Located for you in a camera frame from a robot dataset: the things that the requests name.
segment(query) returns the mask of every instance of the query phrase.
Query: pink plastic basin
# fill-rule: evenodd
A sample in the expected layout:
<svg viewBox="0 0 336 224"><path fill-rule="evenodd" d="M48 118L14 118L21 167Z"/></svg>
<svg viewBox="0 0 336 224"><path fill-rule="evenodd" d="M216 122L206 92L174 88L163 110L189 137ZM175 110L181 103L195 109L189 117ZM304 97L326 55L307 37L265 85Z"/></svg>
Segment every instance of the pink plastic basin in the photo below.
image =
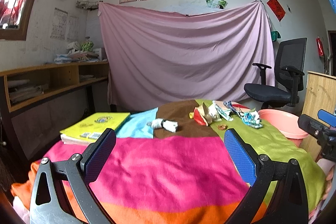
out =
<svg viewBox="0 0 336 224"><path fill-rule="evenodd" d="M301 130L297 125L298 116L277 109L262 109L258 111L260 119L268 121L276 127L287 139L296 144L297 147L308 133Z"/></svg>

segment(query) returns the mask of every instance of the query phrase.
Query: chair backrest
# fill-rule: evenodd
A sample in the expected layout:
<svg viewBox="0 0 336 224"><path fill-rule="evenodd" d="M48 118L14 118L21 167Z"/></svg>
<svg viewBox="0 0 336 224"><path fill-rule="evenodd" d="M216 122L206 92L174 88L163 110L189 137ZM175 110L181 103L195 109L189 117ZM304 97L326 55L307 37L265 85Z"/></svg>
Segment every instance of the chair backrest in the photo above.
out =
<svg viewBox="0 0 336 224"><path fill-rule="evenodd" d="M305 62L307 38L297 38L283 41L279 44L277 57L274 64L275 79L287 90L291 90L293 83L287 71L282 70L284 66L292 66L298 70L303 70ZM299 78L298 91L303 90L303 78Z"/></svg>

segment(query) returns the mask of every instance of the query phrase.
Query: screw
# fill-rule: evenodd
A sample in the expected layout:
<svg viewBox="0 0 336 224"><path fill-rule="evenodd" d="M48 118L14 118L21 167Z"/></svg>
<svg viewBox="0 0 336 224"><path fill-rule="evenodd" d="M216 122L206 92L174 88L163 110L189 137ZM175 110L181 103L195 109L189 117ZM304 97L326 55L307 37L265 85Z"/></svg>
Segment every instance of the screw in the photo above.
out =
<svg viewBox="0 0 336 224"><path fill-rule="evenodd" d="M42 163L42 164L47 164L47 163L48 163L48 161L49 161L49 159L48 159L48 158L43 158L43 159L41 160L41 163Z"/></svg>
<svg viewBox="0 0 336 224"><path fill-rule="evenodd" d="M267 155L265 155L265 154L261 154L260 155L260 159L262 160L262 161L268 161L268 156Z"/></svg>
<svg viewBox="0 0 336 224"><path fill-rule="evenodd" d="M71 159L72 159L72 160L79 160L80 157L81 157L80 154L73 154L73 155L71 156Z"/></svg>
<svg viewBox="0 0 336 224"><path fill-rule="evenodd" d="M297 165L297 160L296 159L291 159L291 164Z"/></svg>

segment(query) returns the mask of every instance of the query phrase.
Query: cardboard box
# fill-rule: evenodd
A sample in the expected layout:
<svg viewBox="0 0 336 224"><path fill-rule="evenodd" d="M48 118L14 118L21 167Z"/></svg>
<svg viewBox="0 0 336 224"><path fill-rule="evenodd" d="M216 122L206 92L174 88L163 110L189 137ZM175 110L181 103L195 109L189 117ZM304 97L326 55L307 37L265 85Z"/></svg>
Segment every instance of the cardboard box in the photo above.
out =
<svg viewBox="0 0 336 224"><path fill-rule="evenodd" d="M92 52L94 52L95 54L98 54L99 60L107 59L105 48L94 48Z"/></svg>

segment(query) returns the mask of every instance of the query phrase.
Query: yellow book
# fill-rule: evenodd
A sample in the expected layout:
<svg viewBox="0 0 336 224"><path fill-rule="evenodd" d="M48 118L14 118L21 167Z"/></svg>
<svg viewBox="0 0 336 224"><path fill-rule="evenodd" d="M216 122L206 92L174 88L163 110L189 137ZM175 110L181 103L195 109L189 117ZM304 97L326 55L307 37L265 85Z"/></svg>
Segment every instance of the yellow book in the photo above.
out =
<svg viewBox="0 0 336 224"><path fill-rule="evenodd" d="M129 116L130 113L97 112L60 133L94 143L106 128L117 130Z"/></svg>

